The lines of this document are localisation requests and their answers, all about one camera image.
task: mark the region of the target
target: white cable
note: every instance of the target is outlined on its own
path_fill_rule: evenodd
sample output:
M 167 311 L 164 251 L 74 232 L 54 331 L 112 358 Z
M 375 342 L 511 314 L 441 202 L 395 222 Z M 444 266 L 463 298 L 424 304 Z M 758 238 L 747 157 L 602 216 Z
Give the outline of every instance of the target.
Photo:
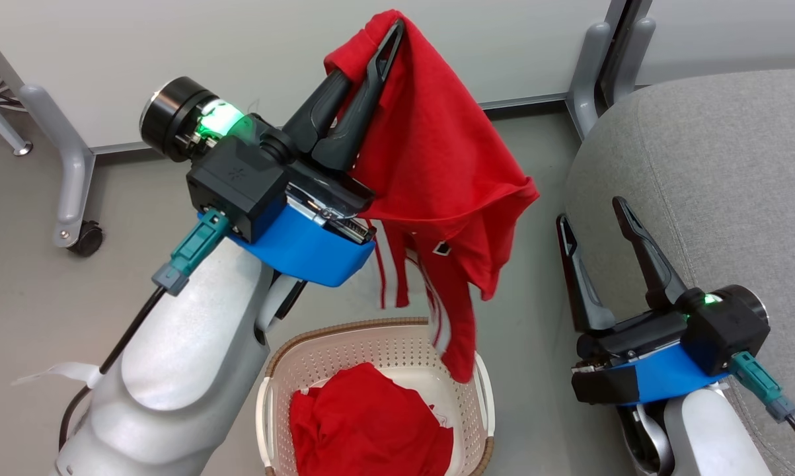
M 2 104 L 2 105 L 0 106 L 0 108 L 2 108 L 2 109 L 9 109 L 10 111 L 26 112 L 26 109 L 25 109 L 25 108 L 17 108 L 17 106 L 7 106 L 7 105 L 5 105 L 5 104 Z

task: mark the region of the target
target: teal connector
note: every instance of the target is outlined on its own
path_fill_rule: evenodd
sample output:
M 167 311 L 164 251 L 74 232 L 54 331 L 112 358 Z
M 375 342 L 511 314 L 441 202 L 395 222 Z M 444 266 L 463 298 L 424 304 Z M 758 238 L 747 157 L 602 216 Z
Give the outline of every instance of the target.
M 186 287 L 189 276 L 230 231 L 230 220 L 217 210 L 204 213 L 188 236 L 171 252 L 171 261 L 153 275 L 153 282 L 176 296 Z
M 794 404 L 782 395 L 782 386 L 750 353 L 738 352 L 733 355 L 729 362 L 729 373 L 765 404 L 768 413 L 777 422 L 783 422 L 788 415 L 795 413 Z

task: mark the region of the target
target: caster wheel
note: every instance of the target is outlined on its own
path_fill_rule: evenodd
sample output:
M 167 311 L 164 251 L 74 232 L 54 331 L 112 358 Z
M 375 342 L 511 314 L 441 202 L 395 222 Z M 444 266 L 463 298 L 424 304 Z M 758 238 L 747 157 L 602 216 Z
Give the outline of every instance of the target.
M 95 253 L 100 244 L 104 242 L 104 230 L 96 221 L 83 220 L 80 226 L 80 238 L 68 247 L 68 251 L 82 257 L 89 257 Z

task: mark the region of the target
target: basket handle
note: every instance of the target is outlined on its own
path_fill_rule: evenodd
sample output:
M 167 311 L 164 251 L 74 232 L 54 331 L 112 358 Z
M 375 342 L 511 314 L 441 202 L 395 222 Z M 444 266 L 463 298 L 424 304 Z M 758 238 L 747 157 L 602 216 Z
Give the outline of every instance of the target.
M 274 389 L 270 388 L 271 377 L 265 377 L 259 383 L 256 394 L 256 441 L 259 446 L 259 457 L 265 467 L 271 466 L 271 459 L 277 454 L 276 436 L 274 436 Z
M 488 436 L 494 436 L 494 392 L 491 391 L 491 379 L 488 377 L 488 370 L 485 368 L 485 362 L 482 361 L 478 353 L 474 353 L 474 381 L 476 382 L 476 392 L 482 403 L 482 409 L 485 410 L 485 430 L 488 431 Z

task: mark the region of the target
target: chair cushion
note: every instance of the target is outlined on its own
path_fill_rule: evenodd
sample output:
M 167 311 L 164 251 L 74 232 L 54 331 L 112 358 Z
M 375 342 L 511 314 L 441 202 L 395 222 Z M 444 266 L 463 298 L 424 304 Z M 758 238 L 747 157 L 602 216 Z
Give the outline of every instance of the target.
M 572 165 L 566 209 L 600 298 L 622 319 L 647 305 L 616 195 L 689 287 L 741 284 L 762 298 L 772 331 L 759 359 L 795 403 L 795 70 L 654 85 L 597 121 Z M 770 471 L 795 474 L 790 427 L 730 385 Z

